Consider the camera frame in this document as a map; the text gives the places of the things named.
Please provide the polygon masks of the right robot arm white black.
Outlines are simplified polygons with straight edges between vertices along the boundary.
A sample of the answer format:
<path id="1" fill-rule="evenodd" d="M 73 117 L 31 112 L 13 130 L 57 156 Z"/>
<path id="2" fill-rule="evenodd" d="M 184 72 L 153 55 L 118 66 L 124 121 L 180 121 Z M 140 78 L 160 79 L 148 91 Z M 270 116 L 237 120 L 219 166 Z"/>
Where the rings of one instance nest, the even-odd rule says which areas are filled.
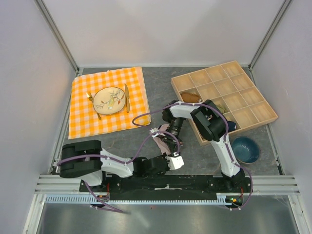
<path id="1" fill-rule="evenodd" d="M 228 121 L 211 100 L 202 103 L 174 100 L 162 110 L 162 118 L 169 123 L 167 131 L 174 136 L 178 136 L 185 119 L 192 120 L 200 135 L 213 146 L 220 162 L 224 188 L 229 192 L 241 188 L 251 190 L 252 181 L 234 156 Z"/>

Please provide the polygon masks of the pink underwear navy trim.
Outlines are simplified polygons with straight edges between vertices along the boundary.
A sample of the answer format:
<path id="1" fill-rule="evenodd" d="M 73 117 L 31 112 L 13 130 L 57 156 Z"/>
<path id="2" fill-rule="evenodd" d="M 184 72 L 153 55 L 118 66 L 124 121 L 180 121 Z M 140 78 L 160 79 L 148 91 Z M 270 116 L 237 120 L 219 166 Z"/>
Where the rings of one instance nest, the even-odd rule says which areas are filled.
<path id="1" fill-rule="evenodd" d="M 163 125 L 160 125 L 158 128 L 152 128 L 150 132 L 153 133 L 158 130 L 166 131 L 168 127 L 169 127 L 169 124 L 163 124 Z M 160 138 L 161 136 L 164 136 L 164 134 L 161 133 L 161 134 L 152 136 L 152 138 L 154 142 L 157 144 L 157 146 L 159 147 L 162 154 L 166 153 L 166 155 L 170 155 L 171 154 L 170 149 L 168 145 L 162 141 L 162 139 Z"/>

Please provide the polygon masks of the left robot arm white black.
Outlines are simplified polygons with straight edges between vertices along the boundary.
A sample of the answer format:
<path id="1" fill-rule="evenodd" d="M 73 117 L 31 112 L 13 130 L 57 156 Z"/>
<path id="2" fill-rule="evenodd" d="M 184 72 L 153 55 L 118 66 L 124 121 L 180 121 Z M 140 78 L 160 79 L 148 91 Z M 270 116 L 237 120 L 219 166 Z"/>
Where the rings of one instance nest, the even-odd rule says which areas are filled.
<path id="1" fill-rule="evenodd" d="M 122 158 L 104 150 L 99 140 L 64 145 L 57 165 L 60 177 L 79 178 L 97 192 L 105 190 L 107 186 L 104 172 L 120 178 L 147 177 L 162 175 L 174 168 L 172 156 L 166 153 L 151 159 L 137 157 L 131 161 L 130 158 Z"/>

